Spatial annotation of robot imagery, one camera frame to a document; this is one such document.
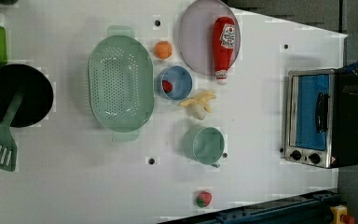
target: orange fruit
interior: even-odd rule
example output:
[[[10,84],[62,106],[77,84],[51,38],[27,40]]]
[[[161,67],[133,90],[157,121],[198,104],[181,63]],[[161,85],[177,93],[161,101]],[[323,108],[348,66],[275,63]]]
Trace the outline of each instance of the orange fruit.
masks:
[[[172,46],[168,41],[160,41],[154,47],[156,57],[167,59],[172,55]]]

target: small blue bowl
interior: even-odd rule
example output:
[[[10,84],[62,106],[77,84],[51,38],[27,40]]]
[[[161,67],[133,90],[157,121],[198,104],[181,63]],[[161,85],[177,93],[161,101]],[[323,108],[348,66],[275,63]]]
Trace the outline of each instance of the small blue bowl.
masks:
[[[172,91],[165,92],[162,86],[163,81],[169,81],[172,84]],[[166,69],[160,77],[159,88],[161,94],[170,100],[183,100],[193,89],[193,80],[190,73],[181,66],[173,66]]]

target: pink plate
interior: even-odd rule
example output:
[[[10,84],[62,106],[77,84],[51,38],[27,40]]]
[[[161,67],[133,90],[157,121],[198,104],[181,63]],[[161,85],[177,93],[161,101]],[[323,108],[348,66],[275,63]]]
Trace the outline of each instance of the pink plate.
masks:
[[[182,17],[179,48],[187,65],[198,73],[214,75],[212,32],[214,22],[222,16],[235,22],[235,46],[230,66],[237,59],[241,46],[240,26],[234,13],[219,0],[198,0]]]

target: toaster oven window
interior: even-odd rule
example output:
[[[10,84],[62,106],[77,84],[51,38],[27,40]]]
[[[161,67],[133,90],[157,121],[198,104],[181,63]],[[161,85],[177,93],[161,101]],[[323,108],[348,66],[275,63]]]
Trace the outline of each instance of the toaster oven window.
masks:
[[[326,150],[326,129],[321,120],[327,119],[321,96],[329,93],[329,75],[303,76],[298,81],[296,147]]]

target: yellow object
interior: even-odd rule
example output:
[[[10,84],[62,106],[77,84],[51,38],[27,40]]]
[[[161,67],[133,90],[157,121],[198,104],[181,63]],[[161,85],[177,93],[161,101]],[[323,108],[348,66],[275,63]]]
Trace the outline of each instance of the yellow object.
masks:
[[[203,112],[203,111],[212,113],[212,109],[208,105],[208,102],[215,98],[216,98],[216,96],[213,95],[212,91],[203,91],[203,92],[197,94],[196,96],[194,96],[193,98],[184,100],[183,102],[181,102],[179,104],[179,106],[181,106],[181,107],[190,106],[190,108],[193,112],[193,116],[196,119],[203,120],[203,119],[205,119],[205,116],[206,116],[205,112]]]
[[[156,57],[167,59],[172,55],[172,46],[168,41],[160,41],[154,47]]]
[[[345,224],[344,222],[341,221],[341,217],[343,215],[348,214],[348,209],[346,206],[339,205],[336,207],[330,207],[330,210],[333,212],[334,215],[334,220],[331,224]]]

